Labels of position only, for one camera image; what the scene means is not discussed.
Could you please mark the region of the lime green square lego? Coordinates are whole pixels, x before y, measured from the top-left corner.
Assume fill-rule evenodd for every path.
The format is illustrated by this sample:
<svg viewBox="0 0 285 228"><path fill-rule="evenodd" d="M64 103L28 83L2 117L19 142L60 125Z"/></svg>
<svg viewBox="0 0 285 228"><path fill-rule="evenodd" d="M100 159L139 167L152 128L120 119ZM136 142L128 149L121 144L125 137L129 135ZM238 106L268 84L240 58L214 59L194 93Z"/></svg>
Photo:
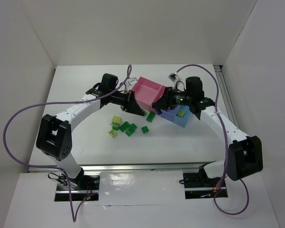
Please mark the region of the lime green square lego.
<svg viewBox="0 0 285 228"><path fill-rule="evenodd" d="M184 110L179 110L179 111L177 112L177 116L180 117L180 118L182 118L182 117L184 116L184 114L185 114L185 111L184 111Z"/></svg>

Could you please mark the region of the dark blue lego brick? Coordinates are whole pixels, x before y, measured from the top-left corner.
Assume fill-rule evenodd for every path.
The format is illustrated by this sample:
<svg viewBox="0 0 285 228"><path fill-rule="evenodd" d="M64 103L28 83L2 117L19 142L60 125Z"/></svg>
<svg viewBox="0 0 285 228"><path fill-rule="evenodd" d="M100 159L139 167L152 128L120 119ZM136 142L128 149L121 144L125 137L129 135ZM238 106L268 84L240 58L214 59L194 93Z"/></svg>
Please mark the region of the dark blue lego brick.
<svg viewBox="0 0 285 228"><path fill-rule="evenodd" d="M162 110L161 109L155 109L155 112L157 115L162 115Z"/></svg>

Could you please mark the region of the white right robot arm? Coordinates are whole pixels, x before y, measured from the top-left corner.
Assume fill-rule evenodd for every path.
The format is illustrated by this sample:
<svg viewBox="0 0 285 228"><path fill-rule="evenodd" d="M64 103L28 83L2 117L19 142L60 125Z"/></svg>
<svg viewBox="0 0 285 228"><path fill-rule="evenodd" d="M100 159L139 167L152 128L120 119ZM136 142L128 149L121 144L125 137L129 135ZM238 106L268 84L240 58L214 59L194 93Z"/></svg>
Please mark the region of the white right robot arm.
<svg viewBox="0 0 285 228"><path fill-rule="evenodd" d="M262 171L261 140L241 131L222 114L216 103L204 95L199 77L188 77L185 85L182 92L177 91L175 87L166 87L163 95L152 104L152 107L167 111L178 105L187 106L192 114L208 125L224 142L225 159L202 165L200 177L206 180L229 177L237 181Z"/></svg>

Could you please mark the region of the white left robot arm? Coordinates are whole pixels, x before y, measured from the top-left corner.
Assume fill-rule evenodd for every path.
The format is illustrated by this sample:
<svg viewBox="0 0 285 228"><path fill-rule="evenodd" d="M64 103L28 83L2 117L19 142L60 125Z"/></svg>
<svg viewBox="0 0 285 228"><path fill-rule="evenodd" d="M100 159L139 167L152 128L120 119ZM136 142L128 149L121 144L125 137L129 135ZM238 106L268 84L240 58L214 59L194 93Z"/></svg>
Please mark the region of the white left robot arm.
<svg viewBox="0 0 285 228"><path fill-rule="evenodd" d="M41 119L36 147L53 159L70 180L80 188L90 181L77 164L72 149L72 131L89 115L108 103L116 104L127 113L144 116L133 91L116 91L118 78L104 74L102 81L86 92L83 101L57 115L45 115Z"/></svg>

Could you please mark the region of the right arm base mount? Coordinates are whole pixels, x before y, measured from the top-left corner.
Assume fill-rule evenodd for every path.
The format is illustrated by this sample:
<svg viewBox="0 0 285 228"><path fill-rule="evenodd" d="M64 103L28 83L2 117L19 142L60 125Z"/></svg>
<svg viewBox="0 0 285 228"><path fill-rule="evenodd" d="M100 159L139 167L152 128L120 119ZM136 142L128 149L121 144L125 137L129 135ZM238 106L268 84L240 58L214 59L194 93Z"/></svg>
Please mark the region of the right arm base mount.
<svg viewBox="0 0 285 228"><path fill-rule="evenodd" d="M197 171L183 173L183 179L179 184L184 186L185 199L210 199L216 195L218 198L227 198L226 184L223 183L220 189L216 189L218 178L209 178L204 170L205 164L199 166Z"/></svg>

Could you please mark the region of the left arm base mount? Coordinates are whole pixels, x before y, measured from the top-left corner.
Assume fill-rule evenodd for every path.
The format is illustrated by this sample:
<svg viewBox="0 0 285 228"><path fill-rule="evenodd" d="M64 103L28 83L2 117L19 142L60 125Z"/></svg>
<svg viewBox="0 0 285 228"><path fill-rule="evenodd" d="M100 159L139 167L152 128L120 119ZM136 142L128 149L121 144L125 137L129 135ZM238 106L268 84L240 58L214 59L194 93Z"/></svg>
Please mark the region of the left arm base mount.
<svg viewBox="0 0 285 228"><path fill-rule="evenodd" d="M66 202L69 201L69 186L67 179L63 173L50 172L47 177L50 180L57 182L56 192L54 201L55 202ZM99 200L99 184L100 174L93 173L87 175L87 180L84 181L80 186L73 182L71 184L71 195L72 201L82 201L86 198L86 201L98 201Z"/></svg>

